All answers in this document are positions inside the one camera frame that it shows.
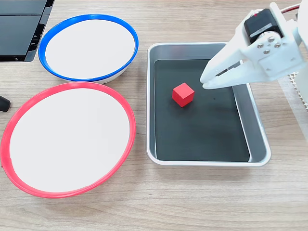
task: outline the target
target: white bowl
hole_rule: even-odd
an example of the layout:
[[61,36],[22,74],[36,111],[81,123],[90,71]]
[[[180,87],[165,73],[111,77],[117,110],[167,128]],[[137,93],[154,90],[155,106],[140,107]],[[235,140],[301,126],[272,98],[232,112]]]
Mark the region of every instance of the white bowl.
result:
[[67,19],[48,31],[38,56],[46,70],[62,79],[106,83],[127,69],[138,45],[135,30],[125,21],[87,14]]

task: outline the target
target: red block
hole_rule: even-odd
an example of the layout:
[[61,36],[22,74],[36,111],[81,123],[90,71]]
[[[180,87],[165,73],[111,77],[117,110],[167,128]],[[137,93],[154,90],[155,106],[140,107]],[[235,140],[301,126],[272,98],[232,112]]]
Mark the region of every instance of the red block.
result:
[[182,83],[173,89],[172,98],[181,107],[193,101],[194,90],[191,89],[186,83]]

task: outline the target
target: cable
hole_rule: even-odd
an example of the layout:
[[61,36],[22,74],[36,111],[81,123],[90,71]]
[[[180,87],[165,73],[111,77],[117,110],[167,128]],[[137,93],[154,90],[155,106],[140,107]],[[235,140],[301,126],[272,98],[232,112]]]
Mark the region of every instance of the cable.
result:
[[281,10],[281,13],[287,13],[287,12],[296,10],[296,9],[299,8],[299,5],[300,5],[300,3],[295,4],[295,5],[293,5],[293,6],[286,7],[286,8],[284,8],[284,9]]

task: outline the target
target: white plastic part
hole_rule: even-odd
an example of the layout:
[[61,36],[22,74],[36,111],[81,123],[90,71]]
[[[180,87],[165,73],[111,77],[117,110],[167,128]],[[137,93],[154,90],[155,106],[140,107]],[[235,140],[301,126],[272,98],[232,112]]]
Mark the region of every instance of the white plastic part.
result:
[[308,102],[308,65],[297,73],[295,82],[303,101]]
[[[296,22],[287,22],[276,3],[271,3],[269,9],[283,38],[276,32],[268,32],[250,44],[244,22],[254,14],[251,11],[237,26],[230,42],[208,62],[200,78],[203,88],[215,89],[271,81],[305,68],[306,63],[298,47],[301,39]],[[241,60],[244,60],[242,65],[219,75]]]
[[308,0],[303,0],[298,10],[298,33],[308,50]]

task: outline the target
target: screw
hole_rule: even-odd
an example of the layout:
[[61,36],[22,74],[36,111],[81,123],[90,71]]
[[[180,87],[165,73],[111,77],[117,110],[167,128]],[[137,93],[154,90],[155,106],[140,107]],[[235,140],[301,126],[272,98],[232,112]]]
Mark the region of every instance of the screw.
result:
[[273,42],[273,41],[275,41],[275,38],[273,36],[271,36],[271,37],[269,37],[268,41]]

